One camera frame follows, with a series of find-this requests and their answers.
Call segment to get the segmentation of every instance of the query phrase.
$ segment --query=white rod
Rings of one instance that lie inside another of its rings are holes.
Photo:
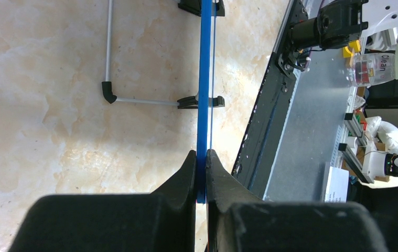
[[[109,9],[107,12],[107,41],[106,41],[106,74],[104,81],[111,81],[111,33],[112,33],[112,3],[114,0],[109,0]]]
[[[129,98],[121,98],[121,97],[117,97],[116,101],[134,102],[134,103],[146,103],[146,104],[157,104],[157,105],[168,105],[168,106],[179,106],[178,102],[173,102],[173,101],[153,101],[153,100],[129,99]]]

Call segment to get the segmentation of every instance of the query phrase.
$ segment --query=beige marble surface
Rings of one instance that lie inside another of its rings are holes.
[[[226,0],[217,23],[213,148],[232,169],[287,0]],[[108,104],[107,0],[0,0],[0,251],[28,208],[61,193],[151,192],[195,149],[197,112]],[[175,101],[198,87],[200,18],[172,0],[115,1],[121,97]],[[196,250],[206,244],[198,206]]]

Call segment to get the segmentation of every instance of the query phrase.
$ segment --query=black corner connector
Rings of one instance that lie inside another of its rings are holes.
[[[223,4],[223,0],[219,0],[217,3],[212,3],[212,5],[216,8],[216,16],[225,16],[225,6]],[[199,17],[201,16],[202,0],[180,0],[178,6],[184,11]]]
[[[103,81],[102,82],[102,89],[103,89],[103,97],[106,101],[112,104],[114,101],[117,100],[117,96],[112,93],[112,82],[110,81]]]

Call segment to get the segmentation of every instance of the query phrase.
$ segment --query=transparent container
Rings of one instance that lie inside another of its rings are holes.
[[[356,55],[349,69],[350,81],[357,87],[369,87],[395,79],[395,54]]]

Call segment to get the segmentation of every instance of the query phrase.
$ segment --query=blue rod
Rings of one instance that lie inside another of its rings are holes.
[[[210,90],[212,0],[202,0],[200,22],[199,93],[197,117],[197,203],[206,203],[205,166],[208,150],[208,97]]]

